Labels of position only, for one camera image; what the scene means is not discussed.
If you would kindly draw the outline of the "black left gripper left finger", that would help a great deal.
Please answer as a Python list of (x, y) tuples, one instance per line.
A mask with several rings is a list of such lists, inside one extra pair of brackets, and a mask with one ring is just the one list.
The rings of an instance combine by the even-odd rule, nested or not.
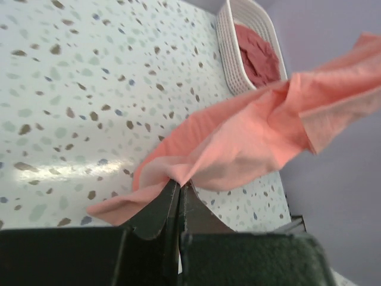
[(159, 195), (126, 222), (126, 226), (143, 240), (153, 240), (169, 219), (177, 217), (180, 185), (169, 180)]

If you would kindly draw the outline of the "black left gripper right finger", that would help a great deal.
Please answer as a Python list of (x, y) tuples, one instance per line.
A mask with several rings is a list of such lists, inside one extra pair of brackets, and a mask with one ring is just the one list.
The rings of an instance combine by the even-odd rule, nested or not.
[(192, 181), (182, 187), (182, 194), (185, 232), (234, 232), (201, 201)]

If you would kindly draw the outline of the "salmon pink t shirt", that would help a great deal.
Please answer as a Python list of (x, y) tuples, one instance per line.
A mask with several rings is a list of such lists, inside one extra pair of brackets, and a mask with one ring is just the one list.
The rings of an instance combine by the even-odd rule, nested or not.
[(229, 191), (317, 154), (351, 123), (380, 108), (380, 36), (363, 33), (347, 54), (319, 68), (191, 114), (133, 174), (133, 191), (87, 212), (121, 225), (169, 180)]

